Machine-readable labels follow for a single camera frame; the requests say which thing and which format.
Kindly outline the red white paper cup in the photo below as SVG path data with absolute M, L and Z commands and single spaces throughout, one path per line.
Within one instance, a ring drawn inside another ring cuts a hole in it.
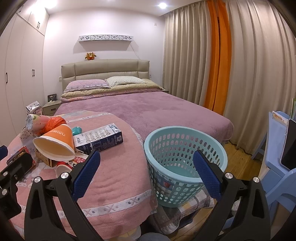
M 70 173 L 77 164 L 84 162 L 87 158 L 88 158 L 88 155 L 82 154 L 82 153 L 77 153 L 76 157 L 71 161 L 57 162 L 56 177 L 59 177 L 64 172 Z

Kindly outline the orange paper cup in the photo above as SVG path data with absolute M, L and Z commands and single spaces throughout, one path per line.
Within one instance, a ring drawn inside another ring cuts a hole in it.
M 43 156 L 51 160 L 67 162 L 75 158 L 72 130 L 67 124 L 34 138 L 33 144 Z

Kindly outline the dark blue milk carton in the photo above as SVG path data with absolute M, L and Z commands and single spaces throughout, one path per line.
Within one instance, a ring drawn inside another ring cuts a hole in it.
M 108 124 L 95 130 L 73 137 L 77 151 L 89 155 L 93 150 L 102 152 L 123 143 L 122 131 L 114 124 Z

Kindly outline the pink red snack packet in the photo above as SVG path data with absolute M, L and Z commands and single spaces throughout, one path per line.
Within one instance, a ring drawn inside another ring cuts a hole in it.
M 23 146 L 7 160 L 6 164 L 8 166 L 18 166 L 18 164 L 20 164 L 23 172 L 27 173 L 35 166 L 35 161 L 29 153 L 28 148 L 26 146 Z

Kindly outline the orange plastic bag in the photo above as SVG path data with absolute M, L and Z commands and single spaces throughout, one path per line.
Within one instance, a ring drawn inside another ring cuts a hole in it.
M 54 128 L 66 124 L 66 121 L 60 116 L 53 116 L 51 117 L 48 122 L 46 123 L 45 127 L 42 130 L 42 133 L 45 134 Z

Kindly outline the beige nightstand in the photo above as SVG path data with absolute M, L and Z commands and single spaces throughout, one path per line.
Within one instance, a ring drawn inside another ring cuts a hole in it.
M 60 100 L 56 100 L 56 101 L 46 103 L 42 107 L 43 115 L 54 116 L 57 109 L 60 107 L 60 105 L 61 105 Z

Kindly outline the black tablet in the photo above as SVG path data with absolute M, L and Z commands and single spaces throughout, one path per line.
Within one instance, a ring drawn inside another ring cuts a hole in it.
M 283 152 L 280 159 L 280 164 L 287 170 L 295 168 L 295 139 L 296 139 L 296 123 L 294 120 L 289 119 L 287 124 L 287 132 L 285 134 L 285 143 Z

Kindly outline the light blue laundry basket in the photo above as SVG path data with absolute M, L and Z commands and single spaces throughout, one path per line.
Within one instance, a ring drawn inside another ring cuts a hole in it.
M 226 151 L 204 132 L 185 126 L 166 126 L 146 137 L 144 152 L 160 205 L 179 207 L 204 187 L 193 162 L 198 150 L 225 171 L 228 164 Z

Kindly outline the white wardrobe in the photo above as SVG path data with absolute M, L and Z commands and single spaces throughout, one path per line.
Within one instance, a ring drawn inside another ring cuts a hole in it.
M 41 1 L 27 1 L 1 35 L 1 145 L 25 126 L 26 106 L 45 104 L 43 47 L 49 15 Z

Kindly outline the beige upholstered headboard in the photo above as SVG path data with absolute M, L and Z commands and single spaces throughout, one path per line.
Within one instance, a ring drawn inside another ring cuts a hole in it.
M 62 89 L 75 80 L 107 79 L 113 76 L 135 76 L 149 79 L 150 62 L 138 59 L 99 59 L 61 66 Z

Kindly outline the orange plush toy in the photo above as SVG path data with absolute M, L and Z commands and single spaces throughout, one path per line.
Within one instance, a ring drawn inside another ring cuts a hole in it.
M 96 58 L 96 54 L 94 52 L 86 53 L 85 59 L 86 60 L 94 60 Z

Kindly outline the orange curtain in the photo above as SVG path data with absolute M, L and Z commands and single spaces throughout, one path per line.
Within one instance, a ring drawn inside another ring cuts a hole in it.
M 207 1 L 211 20 L 211 59 L 204 107 L 223 115 L 230 79 L 232 40 L 224 1 Z

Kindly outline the white dotted pillow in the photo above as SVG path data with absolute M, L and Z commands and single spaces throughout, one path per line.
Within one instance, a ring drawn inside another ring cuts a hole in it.
M 109 86 L 145 83 L 144 80 L 135 76 L 112 76 L 107 78 L 106 82 Z

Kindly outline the black picture frame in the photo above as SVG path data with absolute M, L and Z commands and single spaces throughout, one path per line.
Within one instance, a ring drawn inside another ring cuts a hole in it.
M 50 94 L 47 96 L 48 102 L 53 102 L 57 100 L 57 94 Z

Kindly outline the white wall shelf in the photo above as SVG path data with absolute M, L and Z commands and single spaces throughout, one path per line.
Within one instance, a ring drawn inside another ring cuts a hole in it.
M 133 41 L 133 36 L 130 35 L 84 35 L 79 36 L 78 42 L 87 41 Z

